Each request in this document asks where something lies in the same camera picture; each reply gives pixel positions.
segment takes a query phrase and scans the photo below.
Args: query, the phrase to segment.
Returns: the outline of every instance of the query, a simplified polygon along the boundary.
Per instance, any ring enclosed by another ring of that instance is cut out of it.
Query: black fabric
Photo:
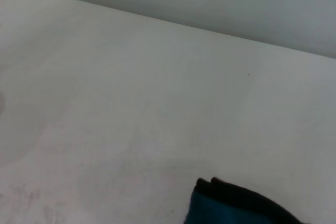
[[[194,190],[229,206],[265,215],[276,224],[302,224],[290,212],[274,201],[254,191],[221,181],[218,178],[212,178],[210,183],[200,178]]]

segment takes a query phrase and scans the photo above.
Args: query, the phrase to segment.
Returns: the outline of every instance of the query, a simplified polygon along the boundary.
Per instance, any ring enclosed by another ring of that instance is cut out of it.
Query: teal fabric
[[[193,192],[184,224],[274,224],[266,216],[225,205]]]

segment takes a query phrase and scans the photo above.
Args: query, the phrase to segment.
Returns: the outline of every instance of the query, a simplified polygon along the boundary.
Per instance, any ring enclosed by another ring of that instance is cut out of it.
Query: cloth
[[[184,224],[302,224],[274,201],[212,178],[198,179]]]

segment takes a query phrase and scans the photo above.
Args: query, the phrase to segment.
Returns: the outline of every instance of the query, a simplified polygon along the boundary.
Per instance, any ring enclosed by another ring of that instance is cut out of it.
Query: white table
[[[0,223],[182,223],[217,176],[336,222],[336,60],[76,0],[0,0]]]

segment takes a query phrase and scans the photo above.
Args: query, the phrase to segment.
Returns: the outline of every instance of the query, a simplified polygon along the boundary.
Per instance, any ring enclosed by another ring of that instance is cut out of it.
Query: stain
[[[40,199],[41,191],[28,190],[25,185],[10,186],[0,198],[1,218],[6,224],[25,222],[26,217]]]
[[[172,215],[174,213],[174,210],[170,210],[168,213],[167,213],[167,217],[169,217],[170,215]]]
[[[63,224],[66,218],[63,214],[64,204],[57,202],[54,207],[43,206],[43,218],[45,224]]]
[[[213,175],[199,160],[111,159],[88,167],[77,186],[97,223],[183,223],[196,180]]]
[[[77,91],[76,79],[69,76],[30,77],[2,83],[7,102],[0,118],[0,167],[26,156],[44,130],[62,118]],[[4,107],[4,95],[0,97],[0,108]]]

